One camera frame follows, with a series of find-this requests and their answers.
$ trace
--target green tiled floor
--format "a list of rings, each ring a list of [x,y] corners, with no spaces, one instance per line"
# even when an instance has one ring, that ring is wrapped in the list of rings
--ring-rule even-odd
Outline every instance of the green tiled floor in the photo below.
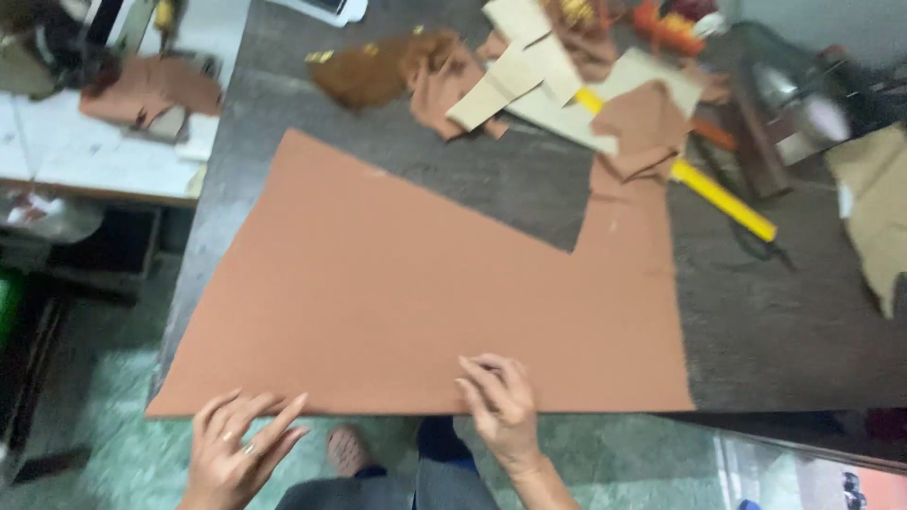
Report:
[[[85,445],[91,459],[82,470],[7,489],[0,494],[0,509],[158,510],[177,504],[189,463],[189,423],[149,422],[142,411],[178,269],[178,260],[163,260],[132,309],[96,301],[74,304],[36,412],[29,452]],[[325,433],[338,420],[301,421],[312,433],[249,508],[273,508],[289,486],[329,476]],[[413,473],[415,418],[355,421],[386,466]],[[456,426],[502,507],[518,507],[469,421],[458,419]],[[725,508],[713,435],[704,429],[644,415],[568,415],[542,417],[539,434],[543,450],[584,508]]]

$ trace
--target dark pants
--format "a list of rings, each ring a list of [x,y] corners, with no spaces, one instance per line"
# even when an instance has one ring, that ring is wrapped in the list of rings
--ring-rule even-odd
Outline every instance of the dark pants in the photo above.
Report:
[[[454,432],[454,417],[423,418],[416,444],[419,448],[419,458],[456,464],[476,474],[479,473],[472,452]],[[387,470],[382,466],[366,466],[356,472],[354,477],[371,478],[386,475]]]

